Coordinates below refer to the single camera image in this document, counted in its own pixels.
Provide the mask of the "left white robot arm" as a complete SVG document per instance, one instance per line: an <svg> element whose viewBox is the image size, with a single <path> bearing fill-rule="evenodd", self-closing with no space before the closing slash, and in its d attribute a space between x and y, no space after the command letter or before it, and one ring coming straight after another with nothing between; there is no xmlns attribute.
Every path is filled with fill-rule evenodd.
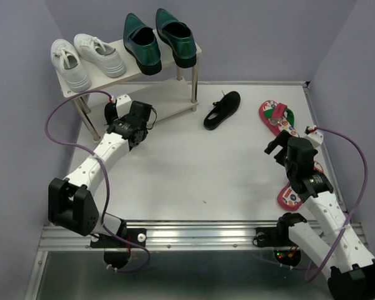
<svg viewBox="0 0 375 300"><path fill-rule="evenodd" d="M104 107L106 132L88 157L64 179L53 179L48 187L48 218L57 226L81 236L105 235L112 246L129 244L126 222L99 211L94 194L101 183L109 199L109 174L112 167L148 135L152 105L133 101L128 96L108 102Z"/></svg>

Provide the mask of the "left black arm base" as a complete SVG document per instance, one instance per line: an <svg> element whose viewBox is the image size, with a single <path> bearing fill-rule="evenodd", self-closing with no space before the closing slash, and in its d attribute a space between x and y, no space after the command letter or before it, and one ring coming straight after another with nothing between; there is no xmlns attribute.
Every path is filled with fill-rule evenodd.
<svg viewBox="0 0 375 300"><path fill-rule="evenodd" d="M143 268L150 254L146 249L147 229L128 227L127 222L110 214L100 214L91 232L90 247L104 251L106 268L116 273Z"/></svg>

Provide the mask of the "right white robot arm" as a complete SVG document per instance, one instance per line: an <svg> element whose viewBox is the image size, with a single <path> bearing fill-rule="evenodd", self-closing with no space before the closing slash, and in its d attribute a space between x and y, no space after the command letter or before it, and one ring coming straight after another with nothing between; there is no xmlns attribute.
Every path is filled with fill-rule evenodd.
<svg viewBox="0 0 375 300"><path fill-rule="evenodd" d="M323 274L334 299L375 299L375 257L358 238L338 203L326 175L314 167L316 147L323 137L317 129L306 129L306 137L280 132L265 149L284 166L294 192L312 213L324 235L314 232L299 213L286 213L264 237L278 246L295 244L317 266L315 276Z"/></svg>

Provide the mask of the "green loafer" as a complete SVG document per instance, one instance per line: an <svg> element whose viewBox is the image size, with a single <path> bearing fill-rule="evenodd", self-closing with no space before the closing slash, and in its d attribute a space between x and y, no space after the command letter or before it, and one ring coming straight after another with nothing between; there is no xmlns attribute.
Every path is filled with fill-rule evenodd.
<svg viewBox="0 0 375 300"><path fill-rule="evenodd" d="M123 44L144 75L152 76L161 71L161 53L153 29L131 12L124 22Z"/></svg>
<svg viewBox="0 0 375 300"><path fill-rule="evenodd" d="M192 68L197 63L197 48L190 28L163 8L156 11L156 30L160 39L172 51L176 65Z"/></svg>

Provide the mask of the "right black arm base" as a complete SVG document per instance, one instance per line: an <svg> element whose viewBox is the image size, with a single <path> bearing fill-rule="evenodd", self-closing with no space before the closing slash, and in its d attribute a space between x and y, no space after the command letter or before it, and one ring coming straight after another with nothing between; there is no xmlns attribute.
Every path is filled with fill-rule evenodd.
<svg viewBox="0 0 375 300"><path fill-rule="evenodd" d="M259 248L274 248L276 262L282 267L301 269L301 250L289 238L289 228L296 223L307 223L299 213L287 212L281 216L274 227L256 227L252 243Z"/></svg>

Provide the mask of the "black lace shoe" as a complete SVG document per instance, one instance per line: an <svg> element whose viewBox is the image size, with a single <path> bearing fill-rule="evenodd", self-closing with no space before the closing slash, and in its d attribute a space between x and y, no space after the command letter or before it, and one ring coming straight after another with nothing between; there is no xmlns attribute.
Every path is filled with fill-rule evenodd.
<svg viewBox="0 0 375 300"><path fill-rule="evenodd" d="M157 111L154 107L152 107L152 113L154 113L154 115L155 115L155 117L154 117L154 123L155 123L156 120L157 120L158 114L157 114ZM127 123L125 121L125 118L124 118L126 115L124 115L123 117L118 117L117 112L116 112L116 103L115 102L114 103L109 102L105 105L104 117L105 117L105 120L106 120L106 124L108 126L110 126L115 121Z"/></svg>
<svg viewBox="0 0 375 300"><path fill-rule="evenodd" d="M241 96L237 91L224 94L220 101L214 102L213 109L205 117L203 126L205 129L215 130L227 118L232 116L239 108Z"/></svg>

